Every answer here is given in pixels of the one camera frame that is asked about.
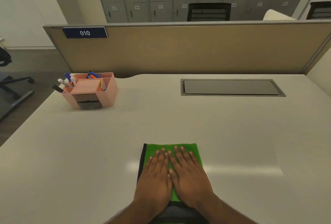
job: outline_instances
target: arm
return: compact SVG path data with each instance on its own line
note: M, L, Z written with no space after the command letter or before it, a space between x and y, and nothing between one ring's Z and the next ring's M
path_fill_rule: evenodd
M221 201L214 193L209 179L195 155L181 147L175 147L175 159L169 151L170 162L175 171L169 170L178 197L188 206L195 208L211 224L255 224Z
M163 148L147 161L139 178L133 202L105 224L147 224L168 205L172 181L168 174L169 158Z

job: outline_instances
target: desk organizer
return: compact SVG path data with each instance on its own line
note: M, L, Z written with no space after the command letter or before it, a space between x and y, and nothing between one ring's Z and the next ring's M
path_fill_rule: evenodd
M118 87L112 72L98 73L104 82L101 90L101 79L87 79L87 74L75 74L75 87L64 87L61 93L66 101L76 109L97 109L114 105Z

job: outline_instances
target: blue sign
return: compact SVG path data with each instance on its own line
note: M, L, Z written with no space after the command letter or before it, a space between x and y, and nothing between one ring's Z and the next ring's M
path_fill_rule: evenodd
M63 27L66 38L108 38L105 27Z

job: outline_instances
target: hand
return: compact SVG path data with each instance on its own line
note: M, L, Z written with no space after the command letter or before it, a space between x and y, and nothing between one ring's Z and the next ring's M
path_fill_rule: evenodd
M180 153L177 146L174 147L176 158L169 151L170 162L175 169L169 170L169 174L173 185L176 189L177 196L189 207L198 210L201 204L209 201L209 197L213 195L213 189L209 179L196 159L193 152L190 155L184 149L180 148L183 155Z
M162 148L147 161L138 180L134 202L150 209L150 220L160 214L171 200L172 181L168 174L169 157Z

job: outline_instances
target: white marker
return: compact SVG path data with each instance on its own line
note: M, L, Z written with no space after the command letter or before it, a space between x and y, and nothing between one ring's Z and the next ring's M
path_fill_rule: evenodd
M58 79L58 81L59 81L61 84L65 85L66 87L72 87L71 85L69 85L69 83L65 82L63 79Z
M73 86L76 86L76 80L75 80L74 77L71 77L71 83L72 83Z

